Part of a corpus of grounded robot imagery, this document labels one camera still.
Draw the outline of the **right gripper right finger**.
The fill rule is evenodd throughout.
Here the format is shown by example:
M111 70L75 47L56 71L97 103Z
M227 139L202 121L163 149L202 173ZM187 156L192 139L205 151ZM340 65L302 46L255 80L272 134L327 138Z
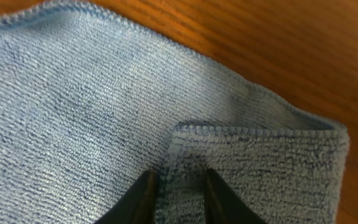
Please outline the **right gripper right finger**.
M267 224L214 169L206 171L203 187L206 224Z

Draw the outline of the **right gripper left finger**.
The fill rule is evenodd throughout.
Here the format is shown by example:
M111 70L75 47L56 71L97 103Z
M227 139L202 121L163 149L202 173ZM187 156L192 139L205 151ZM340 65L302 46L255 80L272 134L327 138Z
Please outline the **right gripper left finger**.
M157 171L150 169L143 172L113 208L95 224L153 223L157 192Z

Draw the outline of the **blue microfiber cloth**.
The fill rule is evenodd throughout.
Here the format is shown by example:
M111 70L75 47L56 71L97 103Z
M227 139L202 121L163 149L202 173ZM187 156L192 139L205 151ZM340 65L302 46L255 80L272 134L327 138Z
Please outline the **blue microfiber cloth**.
M93 223L143 171L155 221L203 223L215 169L269 223L334 223L340 123L95 4L0 17L0 223Z

